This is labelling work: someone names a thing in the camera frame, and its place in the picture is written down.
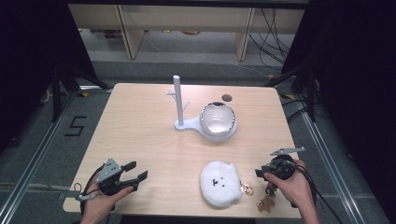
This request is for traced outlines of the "aluminium floor rail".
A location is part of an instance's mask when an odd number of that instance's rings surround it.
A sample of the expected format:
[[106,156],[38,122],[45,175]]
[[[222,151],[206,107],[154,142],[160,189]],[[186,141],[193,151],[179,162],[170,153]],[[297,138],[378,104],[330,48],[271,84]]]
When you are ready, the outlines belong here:
[[56,133],[59,130],[59,127],[64,120],[67,109],[70,107],[77,95],[78,94],[76,92],[71,92],[64,97],[64,101],[61,103],[61,110],[59,114],[50,121],[45,134],[35,149],[35,153],[24,167],[18,181],[13,185],[4,204],[0,207],[0,224],[8,224],[13,218],[25,192],[28,190],[31,181],[38,170],[39,165],[45,158],[50,144],[52,143]]
[[318,150],[318,154],[323,160],[324,166],[329,174],[337,195],[339,196],[339,199],[346,210],[350,222],[352,224],[366,224],[361,214],[361,210],[359,209],[356,200],[347,186],[346,181],[342,177],[340,170],[338,169],[335,160],[332,157],[331,152],[318,129],[317,124],[312,120],[312,116],[308,114],[308,104],[300,96],[297,96],[296,99],[299,101],[299,108],[304,109],[304,113],[302,114],[304,123],[310,132],[310,135]]

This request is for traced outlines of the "black curtain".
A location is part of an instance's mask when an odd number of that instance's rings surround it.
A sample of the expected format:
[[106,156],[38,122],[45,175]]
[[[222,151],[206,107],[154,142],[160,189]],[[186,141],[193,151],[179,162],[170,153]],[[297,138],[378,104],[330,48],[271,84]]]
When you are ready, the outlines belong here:
[[284,68],[301,64],[396,224],[396,0],[308,0]]
[[0,153],[59,72],[96,74],[66,0],[0,0]]

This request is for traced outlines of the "keychain with brown charm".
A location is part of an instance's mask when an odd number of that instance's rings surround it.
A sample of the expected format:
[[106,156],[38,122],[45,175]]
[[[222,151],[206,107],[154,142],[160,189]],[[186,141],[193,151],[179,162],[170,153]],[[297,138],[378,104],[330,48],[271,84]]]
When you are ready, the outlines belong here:
[[259,212],[270,213],[271,209],[275,206],[276,188],[272,183],[268,183],[264,193],[264,197],[257,202],[256,206]]

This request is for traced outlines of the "beige wooden desk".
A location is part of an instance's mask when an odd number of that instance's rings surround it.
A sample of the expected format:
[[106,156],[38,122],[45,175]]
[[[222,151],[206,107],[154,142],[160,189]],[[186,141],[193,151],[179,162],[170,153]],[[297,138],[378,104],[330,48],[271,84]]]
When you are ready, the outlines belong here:
[[133,59],[146,30],[232,33],[236,57],[243,61],[250,33],[293,35],[304,12],[276,7],[169,7],[70,4],[77,27],[119,30],[127,57]]

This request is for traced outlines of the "person's right hand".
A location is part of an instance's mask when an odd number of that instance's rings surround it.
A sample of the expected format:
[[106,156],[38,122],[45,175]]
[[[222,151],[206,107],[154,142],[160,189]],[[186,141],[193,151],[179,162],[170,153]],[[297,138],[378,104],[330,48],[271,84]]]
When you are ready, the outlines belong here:
[[287,180],[282,180],[269,173],[265,173],[264,177],[275,184],[285,198],[297,206],[302,215],[311,216],[316,212],[311,188],[300,171],[295,171]]

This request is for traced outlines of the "grey plug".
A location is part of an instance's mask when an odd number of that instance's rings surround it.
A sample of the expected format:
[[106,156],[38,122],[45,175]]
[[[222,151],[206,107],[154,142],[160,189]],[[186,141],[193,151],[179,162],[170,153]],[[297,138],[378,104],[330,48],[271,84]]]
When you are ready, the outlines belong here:
[[78,193],[75,199],[79,202],[86,202],[93,199],[96,196],[95,192],[98,190],[97,187],[91,189],[89,185],[86,185],[85,188],[83,188],[80,183],[76,183],[73,188],[74,191]]

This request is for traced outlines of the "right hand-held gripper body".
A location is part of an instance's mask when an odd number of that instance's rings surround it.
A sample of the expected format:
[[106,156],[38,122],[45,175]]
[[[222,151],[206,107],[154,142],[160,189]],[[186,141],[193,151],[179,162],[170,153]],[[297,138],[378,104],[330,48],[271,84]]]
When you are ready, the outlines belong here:
[[296,167],[291,153],[303,152],[304,147],[281,148],[271,153],[272,160],[262,167],[264,173],[275,175],[276,177],[286,180],[289,179]]

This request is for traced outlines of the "person's left hand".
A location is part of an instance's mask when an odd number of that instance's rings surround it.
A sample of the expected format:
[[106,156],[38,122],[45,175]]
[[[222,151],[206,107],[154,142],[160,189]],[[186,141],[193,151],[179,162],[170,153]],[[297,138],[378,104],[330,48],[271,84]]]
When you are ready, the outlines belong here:
[[133,187],[128,187],[125,189],[122,189],[118,193],[112,195],[112,196],[107,196],[105,194],[99,194],[95,196],[93,199],[88,200],[85,202],[85,208],[83,212],[83,216],[108,216],[110,211],[112,210],[113,206],[126,197],[128,194],[130,194],[133,191]]

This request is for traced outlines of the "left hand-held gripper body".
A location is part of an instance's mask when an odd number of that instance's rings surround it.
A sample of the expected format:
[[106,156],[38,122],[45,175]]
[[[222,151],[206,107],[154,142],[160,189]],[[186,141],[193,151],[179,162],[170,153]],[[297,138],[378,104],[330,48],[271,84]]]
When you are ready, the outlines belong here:
[[133,191],[138,189],[139,184],[128,185],[126,181],[120,180],[120,176],[124,172],[120,167],[121,165],[109,158],[96,179],[99,189],[107,196],[112,196],[128,187],[133,187]]

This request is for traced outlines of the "white fluffy pouch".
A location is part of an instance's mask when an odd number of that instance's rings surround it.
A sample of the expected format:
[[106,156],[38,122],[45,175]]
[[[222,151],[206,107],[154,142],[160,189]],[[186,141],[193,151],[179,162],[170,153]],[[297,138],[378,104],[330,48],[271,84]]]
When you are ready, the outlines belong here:
[[236,166],[225,161],[209,162],[201,172],[200,186],[205,201],[218,209],[229,207],[243,194],[254,194],[253,187],[241,182]]

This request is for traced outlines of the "black metal stand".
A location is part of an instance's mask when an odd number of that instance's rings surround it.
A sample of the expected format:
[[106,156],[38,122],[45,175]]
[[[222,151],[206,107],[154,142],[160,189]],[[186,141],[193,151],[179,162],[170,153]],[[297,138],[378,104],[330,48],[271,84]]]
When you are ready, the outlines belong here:
[[81,87],[76,81],[77,77],[82,77],[83,79],[91,82],[91,84],[97,86],[99,89],[111,89],[111,86],[99,80],[94,72],[89,74],[88,72],[67,63],[55,65],[50,75],[53,101],[53,121],[59,118],[63,111],[60,85],[63,85],[68,93],[77,93],[78,91],[81,91]]
[[282,83],[290,77],[294,77],[294,81],[291,84],[291,91],[293,93],[301,94],[306,91],[307,96],[307,114],[313,122],[316,121],[314,115],[315,105],[315,92],[316,92],[316,78],[312,69],[308,65],[298,65],[295,68],[290,69],[288,72],[283,73],[279,77],[272,79],[270,82],[264,84],[264,87],[273,88],[277,84]]

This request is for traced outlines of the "white hook stand with tray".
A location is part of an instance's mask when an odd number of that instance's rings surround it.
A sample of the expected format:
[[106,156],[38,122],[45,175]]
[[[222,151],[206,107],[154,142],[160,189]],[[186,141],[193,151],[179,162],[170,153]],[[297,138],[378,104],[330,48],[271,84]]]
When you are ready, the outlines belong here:
[[174,90],[169,91],[167,95],[170,95],[173,97],[173,99],[176,102],[177,105],[177,120],[174,123],[174,127],[177,131],[180,132],[185,132],[185,131],[195,131],[199,133],[202,137],[214,141],[214,142],[222,142],[225,141],[229,138],[231,138],[237,129],[237,122],[236,122],[236,117],[235,117],[235,125],[231,129],[231,131],[223,136],[212,136],[207,133],[205,133],[201,127],[200,124],[200,114],[194,118],[194,119],[185,119],[184,118],[184,110],[187,108],[186,106],[183,105],[182,103],[182,91],[181,91],[181,83],[180,83],[180,77],[179,76],[173,76],[173,85],[174,85]]

